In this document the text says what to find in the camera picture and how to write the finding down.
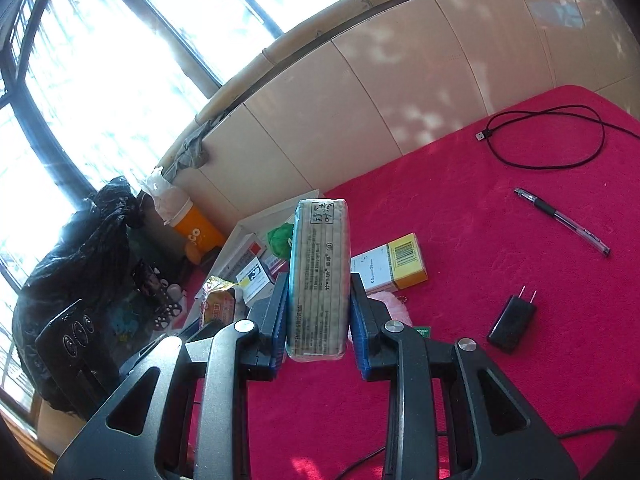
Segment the triangular cutout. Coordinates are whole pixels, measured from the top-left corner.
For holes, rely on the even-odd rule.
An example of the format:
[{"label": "triangular cutout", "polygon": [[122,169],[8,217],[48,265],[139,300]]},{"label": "triangular cutout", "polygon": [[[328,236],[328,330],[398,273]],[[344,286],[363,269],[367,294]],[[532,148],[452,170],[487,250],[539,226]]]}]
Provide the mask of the triangular cutout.
[{"label": "triangular cutout", "polygon": [[107,417],[107,426],[133,436],[142,434],[159,376],[160,368],[149,368]]},{"label": "triangular cutout", "polygon": [[478,380],[484,395],[484,405],[489,415],[492,433],[500,436],[511,431],[524,430],[527,427],[527,420],[495,382],[494,377],[486,370],[480,370]]}]

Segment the barcode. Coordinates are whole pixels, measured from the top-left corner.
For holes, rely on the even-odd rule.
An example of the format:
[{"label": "barcode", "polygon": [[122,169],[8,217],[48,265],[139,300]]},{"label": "barcode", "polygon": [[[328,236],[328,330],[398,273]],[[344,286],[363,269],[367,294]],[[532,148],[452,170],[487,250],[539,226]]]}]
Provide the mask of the barcode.
[{"label": "barcode", "polygon": [[418,261],[418,255],[415,253],[414,245],[411,242],[396,247],[394,254],[398,267]]}]

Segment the black cable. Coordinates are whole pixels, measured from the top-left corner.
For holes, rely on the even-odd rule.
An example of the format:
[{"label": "black cable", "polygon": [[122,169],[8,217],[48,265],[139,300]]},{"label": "black cable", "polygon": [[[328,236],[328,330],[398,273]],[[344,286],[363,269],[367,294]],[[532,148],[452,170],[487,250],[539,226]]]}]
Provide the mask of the black cable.
[{"label": "black cable", "polygon": [[[587,115],[583,115],[583,114],[579,114],[579,113],[574,113],[574,112],[568,112],[568,111],[560,111],[560,110],[568,110],[571,108],[583,108],[585,110],[588,110],[590,112],[592,112],[596,118],[593,117],[589,117]],[[510,119],[508,121],[505,121],[501,124],[498,124],[497,126],[492,128],[492,124],[494,123],[494,121],[500,117],[505,117],[508,115],[513,115],[513,114],[519,114],[519,117]],[[511,162],[510,160],[506,160],[503,156],[501,156],[494,148],[494,146],[491,143],[490,137],[497,132],[498,130],[501,130],[502,128],[504,128],[505,126],[509,126],[510,124],[514,124],[514,123],[518,123],[520,121],[524,121],[526,119],[530,119],[533,117],[540,117],[540,116],[565,116],[565,117],[574,117],[577,119],[582,119],[585,121],[589,121],[591,123],[595,123],[595,124],[599,124],[600,127],[602,128],[602,134],[600,136],[600,144],[597,147],[597,149],[595,150],[595,152],[593,152],[590,156],[588,156],[587,158],[584,158],[583,160],[580,160],[578,162],[574,162],[573,164],[559,164],[559,165],[555,165],[555,166],[530,166],[527,164],[518,164],[516,162]],[[600,116],[600,114],[594,110],[593,108],[591,108],[590,106],[587,105],[580,105],[580,104],[575,104],[575,105],[562,105],[562,106],[556,106],[553,108],[548,108],[546,110],[540,110],[539,112],[532,112],[529,110],[509,110],[507,112],[500,112],[499,114],[495,114],[494,116],[492,116],[489,121],[487,122],[486,127],[484,128],[484,130],[482,131],[482,137],[481,140],[485,139],[487,142],[487,145],[489,146],[489,149],[491,150],[491,152],[494,154],[495,158],[497,158],[498,160],[500,160],[500,162],[502,162],[503,164],[506,164],[507,166],[511,166],[513,168],[521,168],[522,170],[569,170],[571,168],[579,168],[580,166],[583,166],[589,162],[591,162],[594,158],[596,158],[597,156],[600,155],[600,153],[602,152],[602,150],[604,149],[604,143],[606,140],[606,129],[605,128],[612,128],[614,130],[617,130],[619,132],[623,132],[625,134],[628,134],[638,140],[640,140],[640,135],[636,134],[635,132],[632,132],[631,130],[627,130],[626,128],[623,128],[622,126],[617,126],[616,124],[611,124],[611,123],[607,123],[606,121],[602,120],[602,117]]]},{"label": "black cable", "polygon": [[[624,426],[622,426],[621,424],[603,424],[602,426],[593,426],[592,428],[583,428],[581,430],[570,431],[569,433],[559,434],[558,435],[558,440],[564,440],[564,439],[567,439],[567,438],[574,438],[576,436],[583,436],[583,435],[590,434],[590,433],[596,433],[598,431],[618,431],[618,432],[620,432],[623,429],[624,429]],[[447,432],[446,431],[439,431],[438,432],[438,436],[447,436]],[[382,446],[380,449],[377,449],[373,453],[368,454],[366,457],[361,458],[357,462],[354,462],[353,464],[348,466],[344,471],[342,471],[335,478],[335,480],[344,480],[346,478],[346,476],[351,471],[353,471],[354,469],[360,467],[367,460],[370,460],[373,457],[378,456],[384,450],[385,450],[385,446]]]}]

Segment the green object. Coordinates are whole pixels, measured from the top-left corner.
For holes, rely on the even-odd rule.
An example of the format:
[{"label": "green object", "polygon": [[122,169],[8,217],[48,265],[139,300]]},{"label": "green object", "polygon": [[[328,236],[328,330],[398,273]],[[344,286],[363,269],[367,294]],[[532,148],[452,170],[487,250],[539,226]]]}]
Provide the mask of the green object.
[{"label": "green object", "polygon": [[414,326],[414,329],[418,331],[418,333],[425,339],[431,338],[431,327],[430,326]]},{"label": "green object", "polygon": [[282,224],[267,233],[267,243],[271,252],[283,260],[291,259],[293,224]]}]

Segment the pen grip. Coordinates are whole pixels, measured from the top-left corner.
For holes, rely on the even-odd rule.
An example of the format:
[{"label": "pen grip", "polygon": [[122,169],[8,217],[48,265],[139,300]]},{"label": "pen grip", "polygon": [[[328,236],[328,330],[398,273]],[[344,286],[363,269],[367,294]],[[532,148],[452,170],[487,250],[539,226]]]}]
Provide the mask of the pen grip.
[{"label": "pen grip", "polygon": [[556,214],[556,209],[551,207],[548,203],[546,203],[541,198],[535,199],[533,205],[536,206],[538,209],[540,209],[540,211],[543,211],[546,214],[548,214],[549,216],[555,216]]}]

